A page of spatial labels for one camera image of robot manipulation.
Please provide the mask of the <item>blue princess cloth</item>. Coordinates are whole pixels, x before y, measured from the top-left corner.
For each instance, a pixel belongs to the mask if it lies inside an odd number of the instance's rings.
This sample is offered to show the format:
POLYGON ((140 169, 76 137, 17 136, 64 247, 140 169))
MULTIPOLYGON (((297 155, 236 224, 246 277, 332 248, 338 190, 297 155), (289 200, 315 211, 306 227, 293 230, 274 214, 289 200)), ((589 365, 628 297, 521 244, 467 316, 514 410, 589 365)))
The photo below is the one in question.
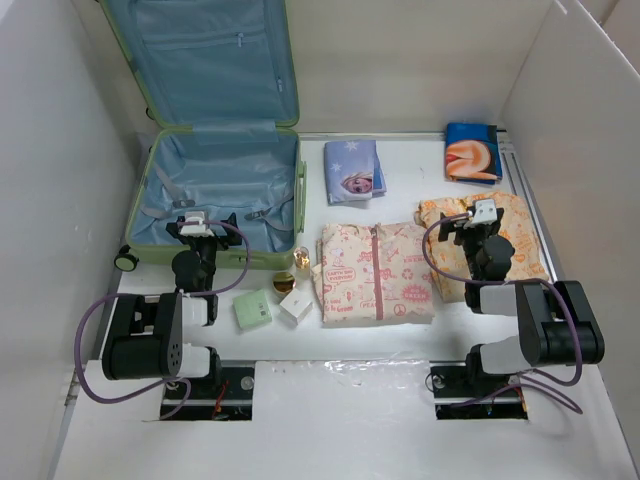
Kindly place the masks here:
POLYGON ((330 205, 369 201, 387 192, 375 140, 327 142, 324 171, 330 205))

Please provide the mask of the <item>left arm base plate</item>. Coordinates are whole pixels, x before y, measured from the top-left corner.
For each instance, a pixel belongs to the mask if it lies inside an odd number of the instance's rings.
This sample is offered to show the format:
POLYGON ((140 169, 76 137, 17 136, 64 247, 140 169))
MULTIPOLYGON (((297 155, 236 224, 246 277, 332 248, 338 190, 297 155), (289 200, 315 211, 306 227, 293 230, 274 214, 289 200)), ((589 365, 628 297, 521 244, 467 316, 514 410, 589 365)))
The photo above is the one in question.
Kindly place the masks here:
POLYGON ((184 398, 183 384, 169 385, 163 391, 159 415, 165 421, 250 421, 255 385, 254 362, 223 362, 215 378, 191 379, 191 393, 180 409, 171 414, 184 398))

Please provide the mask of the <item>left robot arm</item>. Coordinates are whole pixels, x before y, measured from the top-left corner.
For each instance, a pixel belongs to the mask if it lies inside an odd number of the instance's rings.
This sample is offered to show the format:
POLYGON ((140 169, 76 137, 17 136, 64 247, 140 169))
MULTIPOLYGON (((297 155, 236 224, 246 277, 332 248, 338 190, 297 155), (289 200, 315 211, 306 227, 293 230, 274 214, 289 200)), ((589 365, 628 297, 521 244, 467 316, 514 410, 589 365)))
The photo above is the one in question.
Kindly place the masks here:
POLYGON ((187 327, 204 327, 217 316, 213 291, 217 253, 241 246, 237 218, 231 214, 216 233, 203 212, 188 213, 166 225, 186 248, 171 261, 175 289, 156 297, 127 294, 115 303, 102 351, 102 370, 109 380, 187 378, 201 396, 222 387, 220 359, 211 347, 185 339, 187 327))

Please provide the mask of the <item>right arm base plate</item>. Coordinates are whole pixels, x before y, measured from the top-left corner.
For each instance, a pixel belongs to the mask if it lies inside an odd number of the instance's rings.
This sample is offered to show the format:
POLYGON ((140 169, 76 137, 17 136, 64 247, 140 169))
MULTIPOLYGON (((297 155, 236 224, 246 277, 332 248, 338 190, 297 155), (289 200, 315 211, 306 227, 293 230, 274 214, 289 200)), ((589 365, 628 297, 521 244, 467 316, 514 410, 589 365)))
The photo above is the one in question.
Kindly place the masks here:
POLYGON ((507 385, 505 377, 471 382, 463 363, 434 362, 425 378, 438 420, 527 420, 522 391, 512 389, 488 395, 507 385))

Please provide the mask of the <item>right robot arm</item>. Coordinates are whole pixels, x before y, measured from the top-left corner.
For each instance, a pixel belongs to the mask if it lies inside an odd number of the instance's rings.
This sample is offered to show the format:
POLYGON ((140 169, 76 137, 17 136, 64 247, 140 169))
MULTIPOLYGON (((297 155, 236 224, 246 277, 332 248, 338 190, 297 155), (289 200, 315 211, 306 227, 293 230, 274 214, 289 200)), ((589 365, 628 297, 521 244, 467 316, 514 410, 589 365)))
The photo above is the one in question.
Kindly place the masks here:
POLYGON ((542 367, 573 365, 572 386, 582 366, 600 363, 605 341, 582 284, 575 280, 550 283, 539 278, 509 280, 516 251, 499 233, 504 210, 490 201, 480 201, 462 214, 440 219, 429 229, 438 229, 438 240, 462 248, 470 277, 452 273, 445 278, 465 284, 464 301, 477 314, 511 316, 517 334, 502 341, 471 348, 462 369, 462 381, 473 393, 483 394, 499 381, 521 372, 538 373, 542 367))

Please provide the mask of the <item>blue orange cloth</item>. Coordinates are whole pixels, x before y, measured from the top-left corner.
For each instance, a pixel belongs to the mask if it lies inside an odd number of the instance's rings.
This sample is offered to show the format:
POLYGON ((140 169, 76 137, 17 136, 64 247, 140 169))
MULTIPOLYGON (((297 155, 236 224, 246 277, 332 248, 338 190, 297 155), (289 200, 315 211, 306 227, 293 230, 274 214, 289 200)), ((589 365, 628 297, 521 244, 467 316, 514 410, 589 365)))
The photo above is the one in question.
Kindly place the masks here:
POLYGON ((502 180, 496 125, 449 123, 445 131, 448 180, 495 185, 502 180))

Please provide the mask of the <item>small clear perfume bottle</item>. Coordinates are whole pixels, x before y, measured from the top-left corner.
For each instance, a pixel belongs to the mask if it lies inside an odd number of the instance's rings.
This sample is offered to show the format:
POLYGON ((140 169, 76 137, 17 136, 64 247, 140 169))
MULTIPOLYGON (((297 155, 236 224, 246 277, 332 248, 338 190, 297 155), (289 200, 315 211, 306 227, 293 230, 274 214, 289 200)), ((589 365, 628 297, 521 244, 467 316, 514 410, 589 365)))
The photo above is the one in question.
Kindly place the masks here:
POLYGON ((310 264, 311 264, 310 253, 306 247, 300 246, 296 248, 293 252, 293 256, 294 256, 294 263, 297 270, 308 271, 310 269, 310 264))

